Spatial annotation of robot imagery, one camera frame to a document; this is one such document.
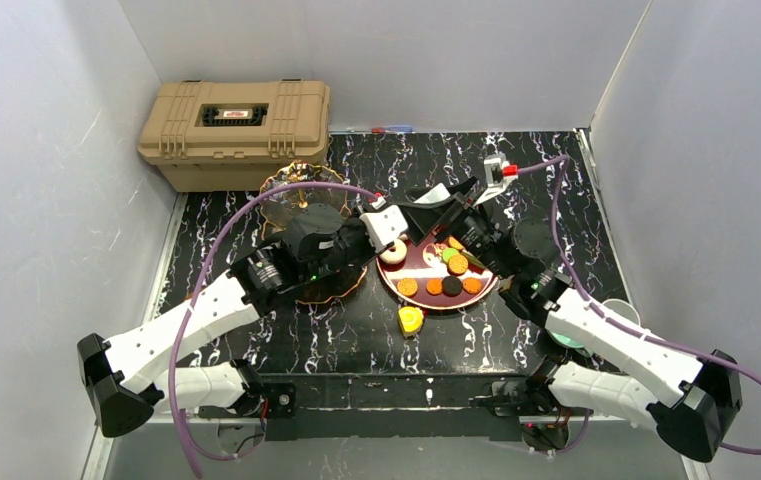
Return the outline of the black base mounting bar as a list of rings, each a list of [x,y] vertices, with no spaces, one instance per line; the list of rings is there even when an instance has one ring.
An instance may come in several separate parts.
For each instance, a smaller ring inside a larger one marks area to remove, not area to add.
[[[260,377],[270,441],[481,437],[561,447],[585,414],[523,374],[286,374]]]

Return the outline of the aluminium frame rail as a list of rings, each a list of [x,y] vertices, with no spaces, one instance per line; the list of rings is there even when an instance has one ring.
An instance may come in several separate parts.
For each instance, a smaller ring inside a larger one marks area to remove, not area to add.
[[[682,457],[690,479],[706,479],[709,474],[704,461],[709,447],[690,430],[679,425],[680,419],[672,408],[654,398],[639,382],[626,375],[598,372],[577,365],[565,365],[553,373],[527,376],[541,385],[561,407],[579,408],[585,417],[595,414],[624,420],[639,428],[656,433]],[[533,441],[537,451],[567,452],[568,441],[561,447],[550,447],[544,441]]]

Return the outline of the red blue pen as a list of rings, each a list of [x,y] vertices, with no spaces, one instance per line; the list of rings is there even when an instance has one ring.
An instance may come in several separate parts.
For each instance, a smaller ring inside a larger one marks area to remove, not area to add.
[[[373,127],[371,132],[373,134],[409,134],[413,132],[413,128],[408,125],[389,125]]]

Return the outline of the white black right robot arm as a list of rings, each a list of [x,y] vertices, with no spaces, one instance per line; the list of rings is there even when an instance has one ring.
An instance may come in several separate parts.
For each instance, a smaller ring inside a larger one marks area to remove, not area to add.
[[[409,237],[452,237],[502,281],[506,306],[538,327],[581,343],[618,368],[611,374],[571,362],[546,382],[559,404],[594,410],[651,429],[679,454],[708,463],[741,409],[735,360],[720,350],[708,356],[664,346],[617,312],[583,293],[557,270],[560,251],[545,222],[527,220],[504,230],[468,195],[469,179],[433,202],[399,209]]]

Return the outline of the chocolate chip cookie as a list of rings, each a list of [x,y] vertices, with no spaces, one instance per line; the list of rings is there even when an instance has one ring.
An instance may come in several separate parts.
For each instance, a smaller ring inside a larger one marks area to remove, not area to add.
[[[465,292],[470,295],[478,295],[483,290],[483,283],[475,277],[466,277],[462,280],[462,286]]]

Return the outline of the yellow swirl roll cake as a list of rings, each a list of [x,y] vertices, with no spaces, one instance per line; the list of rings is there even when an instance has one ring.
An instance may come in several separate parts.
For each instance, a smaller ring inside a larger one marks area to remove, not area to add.
[[[398,325],[404,338],[415,337],[423,328],[425,313],[414,306],[404,306],[398,310]]]

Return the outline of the yellow round cracker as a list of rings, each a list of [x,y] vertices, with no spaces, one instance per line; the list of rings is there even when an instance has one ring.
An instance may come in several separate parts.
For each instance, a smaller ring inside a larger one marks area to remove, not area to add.
[[[396,283],[396,289],[399,294],[403,295],[407,298],[414,297],[419,289],[418,281],[414,278],[402,278],[397,281]]]

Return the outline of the dark chocolate sandwich cookie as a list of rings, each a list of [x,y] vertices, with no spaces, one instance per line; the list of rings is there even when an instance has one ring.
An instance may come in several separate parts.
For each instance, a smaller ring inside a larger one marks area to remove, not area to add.
[[[464,290],[463,283],[459,277],[446,276],[441,280],[442,294],[449,297],[456,297]]]

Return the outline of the teal saucer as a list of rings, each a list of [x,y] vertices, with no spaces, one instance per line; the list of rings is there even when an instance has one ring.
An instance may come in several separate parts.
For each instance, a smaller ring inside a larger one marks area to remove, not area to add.
[[[551,331],[549,331],[548,334],[553,341],[555,341],[558,345],[562,346],[563,348],[574,349],[574,350],[582,350],[585,348],[585,346],[582,343],[575,341],[565,335],[557,334]]]

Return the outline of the white cup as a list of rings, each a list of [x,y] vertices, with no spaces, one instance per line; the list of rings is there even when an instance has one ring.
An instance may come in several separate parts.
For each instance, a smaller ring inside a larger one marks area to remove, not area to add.
[[[641,325],[639,313],[629,302],[618,298],[611,298],[603,301],[602,305],[627,321],[637,326]]]

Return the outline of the three tier glass stand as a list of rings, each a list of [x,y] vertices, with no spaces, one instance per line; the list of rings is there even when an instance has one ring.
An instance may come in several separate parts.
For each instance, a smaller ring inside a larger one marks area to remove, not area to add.
[[[329,167],[295,161],[268,177],[262,183],[260,193],[283,185],[308,182],[345,184],[346,179]],[[264,223],[254,245],[282,232],[293,218],[311,205],[318,204],[327,210],[336,210],[340,221],[344,222],[352,214],[348,203],[349,193],[340,190],[295,189],[269,197],[255,208]],[[368,267],[363,266],[361,270],[340,271],[326,280],[315,282],[303,290],[297,297],[297,302],[304,305],[320,305],[346,297],[360,285],[367,270]]]

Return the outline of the dark red round tray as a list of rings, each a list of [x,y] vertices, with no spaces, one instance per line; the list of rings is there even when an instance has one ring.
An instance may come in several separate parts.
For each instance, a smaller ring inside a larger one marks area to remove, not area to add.
[[[416,305],[422,309],[433,311],[445,311],[466,308],[483,300],[487,294],[498,284],[498,277],[489,271],[474,256],[464,250],[453,237],[445,240],[437,240],[432,236],[427,237],[422,243],[412,242],[407,236],[401,238],[408,248],[408,255],[404,262],[399,265],[387,265],[376,260],[376,266],[381,279],[402,300]],[[441,280],[446,276],[455,276],[447,270],[447,260],[455,255],[462,254],[469,261],[468,271],[459,277],[462,281],[466,277],[475,277],[482,281],[483,290],[478,295],[470,295],[464,290],[456,297],[442,294]],[[419,289],[412,298],[404,297],[396,289],[396,283],[402,278],[414,278],[418,281]]]

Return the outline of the tan plastic toolbox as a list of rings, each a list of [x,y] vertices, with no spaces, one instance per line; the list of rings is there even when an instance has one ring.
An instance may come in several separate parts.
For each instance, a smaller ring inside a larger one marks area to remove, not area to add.
[[[294,162],[325,164],[331,99],[315,80],[165,83],[138,152],[180,193],[253,191]]]

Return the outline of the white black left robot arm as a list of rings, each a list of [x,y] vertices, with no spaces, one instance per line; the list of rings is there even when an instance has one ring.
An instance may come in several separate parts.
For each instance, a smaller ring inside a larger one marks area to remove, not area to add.
[[[182,421],[190,409],[220,407],[245,414],[269,390],[245,360],[214,367],[178,361],[238,327],[255,323],[341,271],[357,271],[393,247],[408,225],[401,209],[377,200],[347,219],[311,204],[193,297],[150,322],[76,345],[80,379],[103,436],[127,435],[154,415]]]

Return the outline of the yellow cracker under chocolate cookie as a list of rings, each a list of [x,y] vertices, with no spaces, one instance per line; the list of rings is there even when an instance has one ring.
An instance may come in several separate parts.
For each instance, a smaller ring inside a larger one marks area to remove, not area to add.
[[[447,270],[455,276],[464,275],[469,269],[469,261],[462,254],[455,254],[447,260]]]

